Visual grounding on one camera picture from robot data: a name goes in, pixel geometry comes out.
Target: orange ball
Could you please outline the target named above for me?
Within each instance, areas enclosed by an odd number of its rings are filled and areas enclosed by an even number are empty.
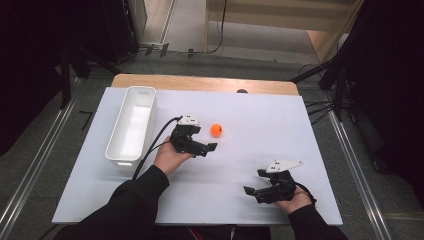
[[[222,134],[222,127],[221,127],[221,125],[219,125],[217,123],[215,123],[214,125],[212,125],[212,127],[211,127],[211,134],[214,137],[221,136],[221,134]]]

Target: black jacket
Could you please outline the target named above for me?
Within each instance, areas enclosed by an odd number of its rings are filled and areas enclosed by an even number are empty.
[[[152,231],[158,199],[168,186],[166,175],[153,165],[137,180],[121,184],[105,206],[80,223],[62,228],[54,239],[157,239],[157,234]],[[339,228],[328,226],[312,205],[291,213],[289,219],[297,240],[347,239]],[[181,228],[171,229],[168,233],[174,236],[167,236],[167,239],[187,239]]]

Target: hand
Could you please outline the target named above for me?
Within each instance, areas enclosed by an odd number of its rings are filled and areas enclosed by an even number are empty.
[[[302,190],[300,187],[296,187],[296,190],[294,192],[294,197],[292,198],[292,200],[277,201],[277,202],[274,202],[274,204],[277,205],[279,208],[285,210],[287,214],[290,214],[299,208],[302,208],[307,205],[311,205],[312,201],[309,198],[309,195],[307,192]]]
[[[193,157],[190,153],[178,153],[174,146],[169,142],[169,136],[164,142],[167,142],[159,147],[153,165],[162,170],[166,176],[169,176],[187,159]]]

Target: white plastic bin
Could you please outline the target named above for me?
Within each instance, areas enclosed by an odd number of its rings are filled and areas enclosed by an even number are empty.
[[[152,143],[156,89],[129,87],[113,129],[106,157],[125,171],[135,171]]]

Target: black cable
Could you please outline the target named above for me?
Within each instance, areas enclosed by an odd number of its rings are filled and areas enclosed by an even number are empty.
[[[308,102],[308,101],[305,101],[304,103],[309,103],[309,104],[305,105],[305,107],[311,107],[313,105],[321,104],[321,103],[324,103],[324,104],[327,104],[328,105],[330,103],[333,103],[333,101],[321,101],[321,102]]]
[[[160,146],[162,146],[162,145],[164,145],[164,144],[166,144],[166,143],[170,143],[170,142],[172,142],[172,141],[171,141],[171,140],[169,140],[169,141],[163,142],[163,143],[161,143],[161,144],[157,145],[156,147],[152,148],[152,150],[151,150],[150,152],[153,152],[156,148],[158,148],[158,147],[160,147]]]
[[[300,72],[302,71],[302,69],[303,68],[305,68],[306,66],[311,66],[311,65],[316,65],[317,67],[320,67],[322,70],[325,70],[322,66],[321,66],[321,64],[319,64],[319,63],[308,63],[308,64],[305,64],[305,65],[303,65],[300,69],[299,69],[299,72],[298,72],[298,76],[300,76]]]
[[[140,161],[140,163],[137,166],[137,169],[134,172],[133,178],[132,180],[137,179],[138,173],[140,172],[141,167],[143,167],[144,162],[146,161],[147,157],[149,156],[149,154],[156,149],[155,144],[158,141],[159,137],[162,135],[163,131],[165,131],[165,129],[168,127],[169,124],[171,124],[173,121],[179,121],[181,118],[183,118],[183,116],[180,117],[175,117],[171,120],[169,120],[160,130],[160,132],[158,133],[158,135],[156,136],[155,140],[152,142],[152,144],[149,147],[149,150],[147,150],[146,155],[144,156],[144,158]]]
[[[51,228],[49,228],[38,240],[43,240],[46,238],[55,228],[57,228],[59,224],[54,224]]]
[[[330,111],[332,111],[333,109],[330,108],[327,111],[325,111],[324,114],[322,114],[321,116],[319,116],[317,119],[315,119],[313,122],[311,122],[311,125],[316,124],[317,122],[319,122],[323,117],[325,117],[325,115],[327,115],[327,113],[329,113]]]
[[[225,0],[224,2],[224,10],[222,12],[222,20],[221,20],[221,39],[219,41],[218,47],[216,47],[212,51],[206,52],[205,54],[214,54],[222,45],[222,41],[224,40],[224,22],[225,22],[225,13],[227,12],[227,2],[228,0]]]
[[[305,191],[308,194],[308,197],[311,199],[312,205],[315,206],[315,203],[317,202],[317,200],[314,198],[314,196],[312,196],[312,193],[309,191],[309,189],[307,187],[305,187],[304,185],[295,182],[295,184],[302,189],[303,191]]]
[[[315,114],[315,113],[318,113],[318,112],[321,112],[322,110],[325,110],[325,109],[331,109],[331,108],[333,108],[333,104],[332,105],[329,105],[329,106],[325,106],[325,107],[323,107],[323,108],[319,108],[319,109],[316,109],[316,110],[313,110],[313,111],[310,111],[310,112],[308,112],[308,116],[311,116],[311,115],[313,115],[313,114]]]
[[[215,9],[218,10],[218,1],[215,1]],[[218,11],[215,11],[216,19],[218,19]],[[221,36],[221,30],[219,29],[219,21],[216,20],[216,30],[218,31],[219,36]]]

